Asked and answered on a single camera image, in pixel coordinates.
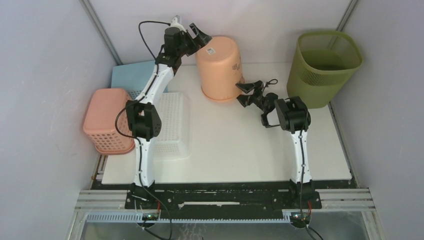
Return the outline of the orange capybara bucket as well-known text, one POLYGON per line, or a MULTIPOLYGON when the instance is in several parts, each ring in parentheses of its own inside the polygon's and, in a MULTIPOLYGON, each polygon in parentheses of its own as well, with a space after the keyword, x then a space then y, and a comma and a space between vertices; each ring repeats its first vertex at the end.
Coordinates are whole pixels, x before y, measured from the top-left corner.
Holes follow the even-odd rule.
POLYGON ((195 54, 202 93, 215 102, 228 102, 241 94, 244 83, 239 46, 227 36, 214 36, 195 54))

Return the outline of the blue plastic basket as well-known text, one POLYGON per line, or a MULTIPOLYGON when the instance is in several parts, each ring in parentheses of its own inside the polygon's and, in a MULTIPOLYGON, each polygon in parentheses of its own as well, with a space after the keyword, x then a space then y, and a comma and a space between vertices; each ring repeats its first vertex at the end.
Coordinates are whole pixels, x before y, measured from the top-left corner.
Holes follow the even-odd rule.
POLYGON ((112 68, 111 89, 123 89, 132 100, 148 89, 152 76, 159 78, 155 61, 117 65, 112 68))

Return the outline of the green mesh waste bin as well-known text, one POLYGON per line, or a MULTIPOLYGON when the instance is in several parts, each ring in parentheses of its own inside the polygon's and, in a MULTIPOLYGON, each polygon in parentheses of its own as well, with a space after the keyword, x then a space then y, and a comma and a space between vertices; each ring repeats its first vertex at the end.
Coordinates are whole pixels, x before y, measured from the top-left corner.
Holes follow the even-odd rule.
POLYGON ((363 57, 353 38, 336 30, 301 34, 286 84, 290 98, 309 109, 323 108, 361 67, 363 57))

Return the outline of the clear white plastic tray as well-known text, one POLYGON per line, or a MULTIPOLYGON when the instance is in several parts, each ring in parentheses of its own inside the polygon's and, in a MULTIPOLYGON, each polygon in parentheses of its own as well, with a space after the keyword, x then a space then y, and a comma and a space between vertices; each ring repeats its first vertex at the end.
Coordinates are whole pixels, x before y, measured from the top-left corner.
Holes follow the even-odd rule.
POLYGON ((191 154, 191 103, 182 92, 162 94, 156 105, 161 131, 154 144, 156 161, 176 161, 191 154))

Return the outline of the pink plastic basket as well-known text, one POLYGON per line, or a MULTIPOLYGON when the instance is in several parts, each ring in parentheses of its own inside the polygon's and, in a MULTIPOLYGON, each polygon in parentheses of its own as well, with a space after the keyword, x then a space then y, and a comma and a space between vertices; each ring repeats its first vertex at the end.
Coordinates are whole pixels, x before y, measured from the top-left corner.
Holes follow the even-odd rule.
POLYGON ((129 137, 126 112, 120 111, 131 100, 123 88, 96 90, 90 100, 83 131, 102 155, 127 154, 135 147, 129 137))

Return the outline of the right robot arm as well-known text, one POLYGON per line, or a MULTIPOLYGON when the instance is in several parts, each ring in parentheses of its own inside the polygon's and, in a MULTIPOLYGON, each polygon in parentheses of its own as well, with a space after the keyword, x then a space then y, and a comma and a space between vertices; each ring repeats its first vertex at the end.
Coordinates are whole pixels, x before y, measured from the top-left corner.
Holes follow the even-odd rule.
POLYGON ((294 167, 290 179, 289 203, 295 208, 302 208, 315 192, 307 153, 311 115, 299 96, 280 98, 273 92, 264 93, 267 87, 277 83, 277 79, 267 82, 238 82, 235 86, 242 94, 236 99, 244 108, 255 105, 262 111, 260 119, 263 127, 280 127, 290 137, 289 146, 293 150, 294 167))

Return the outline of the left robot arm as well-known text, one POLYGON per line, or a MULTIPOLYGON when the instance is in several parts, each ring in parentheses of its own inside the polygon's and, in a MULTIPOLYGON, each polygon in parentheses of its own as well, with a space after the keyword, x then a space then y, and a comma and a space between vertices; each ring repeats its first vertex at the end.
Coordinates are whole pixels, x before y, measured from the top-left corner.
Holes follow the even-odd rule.
POLYGON ((182 64, 183 56, 191 56, 205 47, 212 37, 201 31, 194 23, 189 25, 194 36, 175 17, 164 31, 164 43, 153 57, 152 75, 142 92, 125 105, 128 128, 135 143, 135 174, 131 195, 138 204, 149 209, 157 196, 151 187, 155 182, 153 173, 153 150, 156 137, 162 129, 162 121, 156 109, 168 83, 182 64))

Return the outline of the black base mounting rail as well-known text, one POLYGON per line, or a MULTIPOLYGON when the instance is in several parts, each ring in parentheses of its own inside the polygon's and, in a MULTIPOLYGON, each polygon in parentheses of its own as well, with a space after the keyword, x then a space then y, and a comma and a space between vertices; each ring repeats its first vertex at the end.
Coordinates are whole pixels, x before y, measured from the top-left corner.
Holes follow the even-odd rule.
POLYGON ((126 193, 127 210, 154 210, 172 220, 265 220, 282 218, 283 210, 301 210, 308 215, 321 209, 320 194, 299 200, 290 181, 155 183, 150 188, 154 201, 126 193))

